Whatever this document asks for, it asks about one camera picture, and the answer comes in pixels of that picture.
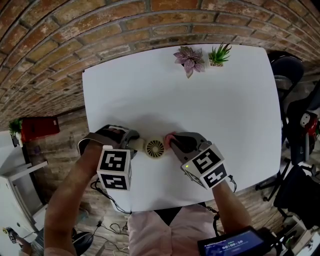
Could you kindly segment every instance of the white desk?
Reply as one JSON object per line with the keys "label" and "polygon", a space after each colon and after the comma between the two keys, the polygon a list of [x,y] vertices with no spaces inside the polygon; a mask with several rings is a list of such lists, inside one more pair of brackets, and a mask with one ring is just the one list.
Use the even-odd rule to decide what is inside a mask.
{"label": "white desk", "polygon": [[[89,130],[107,124],[142,138],[198,132],[216,144],[238,191],[275,175],[280,166],[281,117],[277,88],[263,48],[233,45],[224,67],[209,67],[212,44],[202,48],[204,73],[187,79],[168,47],[117,58],[83,73]],[[180,170],[172,150],[158,160],[138,153],[130,191],[107,192],[124,209],[148,211],[213,199]]]}

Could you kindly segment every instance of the wooden floor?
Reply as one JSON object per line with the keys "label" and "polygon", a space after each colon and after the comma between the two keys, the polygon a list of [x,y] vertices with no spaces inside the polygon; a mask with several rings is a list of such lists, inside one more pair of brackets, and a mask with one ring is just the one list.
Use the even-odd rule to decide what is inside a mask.
{"label": "wooden floor", "polygon": [[[60,133],[29,142],[26,145],[32,164],[35,165],[43,160],[48,161],[46,167],[34,172],[39,189],[47,202],[67,176],[73,163],[78,159],[78,142],[89,132],[84,109],[60,116],[58,122]],[[254,187],[249,187],[238,191],[236,195],[248,209],[253,220],[253,226],[256,229],[267,227],[277,233],[281,230],[283,218],[277,209],[273,207],[272,201],[264,202],[262,200],[263,196],[268,196],[270,192],[271,189],[256,191]],[[217,209],[214,201],[208,202],[207,205]],[[90,186],[85,190],[81,206],[89,211],[89,218],[80,222],[76,226],[77,230],[94,232],[98,221],[101,219],[103,219],[103,224],[107,228],[111,223],[117,223],[121,228],[126,223],[127,216],[114,211],[110,201],[97,191],[92,190]],[[100,227],[95,232],[95,235],[110,240],[120,249],[128,246],[128,237],[126,235],[113,234],[103,227]],[[86,256],[96,255],[106,241],[97,236],[94,237],[93,244],[85,253]],[[106,248],[102,255],[112,256],[113,250],[116,249],[111,243],[108,243]],[[123,254],[119,251],[115,252],[115,255]]]}

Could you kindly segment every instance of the handheld device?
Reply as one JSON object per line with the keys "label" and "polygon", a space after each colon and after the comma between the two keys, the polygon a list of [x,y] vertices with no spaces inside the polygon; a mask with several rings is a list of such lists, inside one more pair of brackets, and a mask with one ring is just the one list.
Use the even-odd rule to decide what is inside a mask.
{"label": "handheld device", "polygon": [[201,256],[263,256],[272,245],[248,226],[243,230],[198,241]]}

